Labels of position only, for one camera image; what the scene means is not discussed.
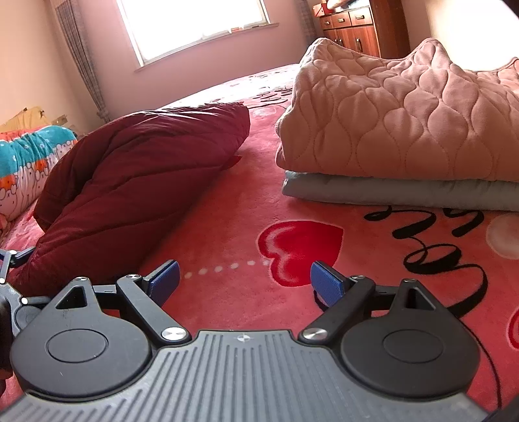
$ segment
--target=bed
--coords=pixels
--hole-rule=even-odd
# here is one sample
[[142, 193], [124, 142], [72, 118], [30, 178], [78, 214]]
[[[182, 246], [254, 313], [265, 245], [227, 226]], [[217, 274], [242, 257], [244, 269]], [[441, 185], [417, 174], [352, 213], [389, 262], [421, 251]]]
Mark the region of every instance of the bed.
[[[143, 263], [142, 273], [167, 259], [180, 263], [180, 286], [164, 309], [191, 332], [290, 328], [298, 333], [321, 313], [309, 284], [315, 260], [379, 284], [417, 278], [446, 306], [471, 298], [463, 321], [491, 360], [482, 353], [469, 395], [489, 411], [508, 403], [519, 393], [519, 215], [283, 196], [275, 124], [290, 104], [296, 72], [297, 65], [281, 67], [170, 104], [241, 100], [250, 109], [251, 133], [180, 226]], [[1, 248], [36, 243], [42, 232], [33, 207], [14, 222]], [[11, 379], [2, 405], [19, 393]]]

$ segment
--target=red heart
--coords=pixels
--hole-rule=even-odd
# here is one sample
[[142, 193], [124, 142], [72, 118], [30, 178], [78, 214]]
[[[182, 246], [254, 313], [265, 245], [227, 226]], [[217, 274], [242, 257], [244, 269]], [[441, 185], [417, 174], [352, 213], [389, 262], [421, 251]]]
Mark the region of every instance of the red heart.
[[310, 284], [314, 261], [333, 265], [343, 242], [343, 229], [317, 221], [284, 221], [267, 227], [258, 237], [259, 252], [273, 259], [270, 273], [285, 287]]
[[507, 327], [507, 335], [512, 347], [519, 350], [519, 308], [510, 318]]
[[241, 160], [241, 155], [233, 155], [227, 163], [225, 163], [222, 167], [222, 170], [229, 170], [231, 167], [234, 167]]

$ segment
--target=window frame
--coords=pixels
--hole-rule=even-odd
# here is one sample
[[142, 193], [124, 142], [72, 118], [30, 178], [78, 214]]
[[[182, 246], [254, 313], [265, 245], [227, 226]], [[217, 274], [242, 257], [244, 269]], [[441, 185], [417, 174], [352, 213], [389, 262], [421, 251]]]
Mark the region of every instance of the window frame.
[[259, 8], [259, 10], [260, 10], [260, 12], [261, 12], [261, 14], [263, 16], [263, 19], [261, 21], [259, 21], [259, 22], [252, 22], [252, 23], [249, 23], [247, 25], [244, 25], [242, 30], [236, 31], [236, 32], [222, 31], [222, 32], [218, 32], [216, 34], [211, 34], [209, 36], [203, 35], [202, 38], [200, 38], [200, 39], [198, 39], [196, 41], [193, 41], [192, 43], [183, 45], [183, 46], [178, 47], [178, 48], [174, 48], [173, 50], [166, 51], [165, 53], [163, 53], [163, 54], [161, 54], [159, 56], [153, 57], [151, 59], [144, 59], [144, 56], [142, 55], [141, 50], [139, 48], [139, 43], [137, 42], [137, 40], [136, 40], [136, 38], [135, 38], [135, 36], [133, 34], [131, 23], [130, 23], [130, 21], [128, 19], [128, 16], [126, 15], [126, 11], [125, 11], [125, 7], [124, 7], [124, 4], [123, 4], [123, 1], [124, 0], [117, 0], [117, 6], [119, 7], [119, 12], [120, 12], [122, 20], [123, 20], [123, 22], [125, 24], [126, 32], [127, 32], [128, 36], [130, 37], [130, 42], [132, 44], [133, 50], [135, 51], [135, 55], [137, 57], [137, 60], [139, 61], [139, 67], [141, 67], [141, 68], [146, 66], [146, 65], [148, 65], [148, 64], [150, 64], [150, 63], [153, 63], [153, 62], [155, 62], [157, 60], [163, 59], [164, 57], [167, 57], [167, 56], [170, 56], [172, 54], [175, 54], [176, 52], [186, 50], [188, 48], [191, 48], [191, 47], [196, 46], [198, 44], [205, 43], [207, 41], [211, 41], [211, 40], [214, 40], [214, 39], [217, 39], [217, 38], [238, 34], [240, 32], [246, 31], [246, 30], [256, 29], [256, 28], [260, 28], [260, 27], [268, 27], [268, 26], [273, 25], [270, 22], [270, 19], [269, 19], [268, 13], [267, 13], [267, 8], [265, 7], [264, 0], [255, 0], [257, 5], [258, 5], [258, 8]]

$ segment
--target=window sill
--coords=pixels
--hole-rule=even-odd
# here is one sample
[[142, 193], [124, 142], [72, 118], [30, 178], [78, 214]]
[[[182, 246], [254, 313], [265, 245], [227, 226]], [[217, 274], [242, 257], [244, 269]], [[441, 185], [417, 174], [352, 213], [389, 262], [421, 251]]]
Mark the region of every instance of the window sill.
[[253, 32], [253, 31], [258, 31], [258, 30], [262, 30], [262, 29], [266, 29], [266, 28], [276, 28], [278, 26], [279, 26], [278, 23], [264, 23], [264, 24], [261, 24], [261, 25], [255, 26], [255, 27], [242, 29], [241, 31], [236, 31], [236, 32], [232, 32], [232, 33], [229, 33], [229, 34], [219, 34], [219, 35], [215, 35], [215, 36], [210, 37], [210, 38], [201, 39], [199, 41], [195, 41], [194, 43], [191, 43], [191, 44], [185, 45], [183, 47], [177, 48], [176, 50], [169, 51], [169, 52], [163, 54], [162, 56], [158, 56], [158, 57], [156, 57], [156, 58], [154, 58], [152, 60], [149, 60], [149, 61], [145, 62], [143, 65], [141, 65], [140, 67], [138, 67], [135, 71], [139, 72], [140, 70], [148, 67], [149, 65], [151, 65], [153, 63], [156, 63], [159, 60], [162, 60], [162, 59], [164, 59], [166, 57], [172, 56], [173, 54], [176, 54], [176, 53], [178, 53], [180, 51], [183, 51], [183, 50], [187, 50], [188, 48], [194, 47], [194, 46], [199, 45], [199, 44], [211, 42], [211, 41], [214, 41], [216, 39], [222, 39], [222, 38], [227, 38], [227, 37], [238, 36], [240, 34], [243, 34], [244, 32]]

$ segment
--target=white dotted line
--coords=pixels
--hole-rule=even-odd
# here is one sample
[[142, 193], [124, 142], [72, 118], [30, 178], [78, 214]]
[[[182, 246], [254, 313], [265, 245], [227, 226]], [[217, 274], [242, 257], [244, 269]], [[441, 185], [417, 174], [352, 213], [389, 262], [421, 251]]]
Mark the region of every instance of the white dotted line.
[[[253, 267], [256, 265], [256, 261], [254, 260], [250, 260], [250, 261], [247, 261], [247, 265], [249, 267]], [[264, 267], [268, 267], [270, 265], [270, 260], [268, 259], [263, 259], [262, 260], [262, 265]], [[240, 267], [240, 264], [238, 262], [233, 262], [231, 265], [229, 265], [229, 268], [231, 270], [236, 270], [237, 268]], [[214, 267], [214, 272], [215, 273], [219, 273], [219, 272], [222, 272], [224, 270], [224, 267], [222, 267], [221, 265], [218, 265], [216, 267]], [[209, 270], [207, 268], [201, 268], [199, 271], [198, 271], [198, 274], [199, 275], [206, 275], [207, 273], [209, 272]], [[184, 278], [185, 279], [190, 279], [193, 277], [193, 273], [192, 272], [186, 272], [184, 274]]]

